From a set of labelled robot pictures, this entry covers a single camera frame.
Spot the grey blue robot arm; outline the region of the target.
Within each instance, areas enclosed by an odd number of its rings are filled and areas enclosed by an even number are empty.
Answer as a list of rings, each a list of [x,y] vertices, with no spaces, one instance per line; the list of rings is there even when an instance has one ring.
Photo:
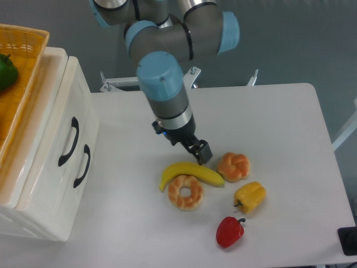
[[[137,70],[157,134],[180,143],[202,165],[212,158],[209,144],[195,136],[181,61],[234,49],[240,38],[234,13],[215,1],[179,1],[181,20],[171,18],[168,1],[90,1],[98,24],[125,24],[124,39]]]

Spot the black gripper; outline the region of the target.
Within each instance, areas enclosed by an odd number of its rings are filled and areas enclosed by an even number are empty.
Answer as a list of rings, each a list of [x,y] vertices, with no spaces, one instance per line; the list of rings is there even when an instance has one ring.
[[[195,136],[196,124],[192,114],[182,114],[171,119],[157,118],[152,127],[156,134],[163,134],[172,146],[181,143],[199,165],[209,162],[213,157],[208,142]]]

